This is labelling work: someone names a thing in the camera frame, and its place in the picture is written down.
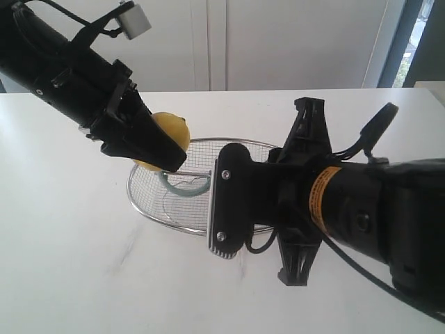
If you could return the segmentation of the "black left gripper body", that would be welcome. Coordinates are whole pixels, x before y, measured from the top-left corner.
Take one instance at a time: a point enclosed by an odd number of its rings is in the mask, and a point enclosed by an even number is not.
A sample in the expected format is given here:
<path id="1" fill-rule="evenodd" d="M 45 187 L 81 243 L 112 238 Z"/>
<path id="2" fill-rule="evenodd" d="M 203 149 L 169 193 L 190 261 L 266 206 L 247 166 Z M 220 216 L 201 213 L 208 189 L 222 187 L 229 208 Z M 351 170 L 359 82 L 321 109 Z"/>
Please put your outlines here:
<path id="1" fill-rule="evenodd" d="M 112 157 L 139 155 L 139 93 L 131 70 L 105 61 L 92 50 L 71 58 L 29 52 L 27 87 L 42 101 L 102 142 Z"/>

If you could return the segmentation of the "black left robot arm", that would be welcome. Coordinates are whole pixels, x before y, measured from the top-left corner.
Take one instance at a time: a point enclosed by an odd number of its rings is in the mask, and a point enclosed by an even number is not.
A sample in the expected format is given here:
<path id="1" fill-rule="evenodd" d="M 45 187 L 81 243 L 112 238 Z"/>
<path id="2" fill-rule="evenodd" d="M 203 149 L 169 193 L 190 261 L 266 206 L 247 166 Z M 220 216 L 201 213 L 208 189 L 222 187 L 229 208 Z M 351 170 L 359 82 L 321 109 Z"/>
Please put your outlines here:
<path id="1" fill-rule="evenodd" d="M 137 3 L 125 1 L 67 39 L 39 18 L 26 1 L 1 2 L 1 72 L 69 119 L 110 157 L 175 172 L 186 160 L 155 123 L 132 71 L 92 50 L 99 35 L 132 40 L 150 29 Z"/>

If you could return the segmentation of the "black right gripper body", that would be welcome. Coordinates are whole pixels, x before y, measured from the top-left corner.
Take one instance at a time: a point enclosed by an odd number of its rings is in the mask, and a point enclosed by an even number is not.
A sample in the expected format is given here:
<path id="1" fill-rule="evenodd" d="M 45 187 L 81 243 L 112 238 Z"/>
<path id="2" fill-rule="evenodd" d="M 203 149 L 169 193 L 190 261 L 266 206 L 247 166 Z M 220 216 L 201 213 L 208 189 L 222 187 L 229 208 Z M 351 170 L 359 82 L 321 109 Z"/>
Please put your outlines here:
<path id="1" fill-rule="evenodd" d="M 269 150 L 267 160 L 252 162 L 250 230 L 265 225 L 272 233 L 250 252 L 260 254 L 277 241 L 282 260 L 279 280 L 286 286 L 305 286 L 321 245 L 309 217 L 309 192 L 332 148 L 324 100 L 301 97 L 294 105 L 297 116 L 284 145 Z"/>

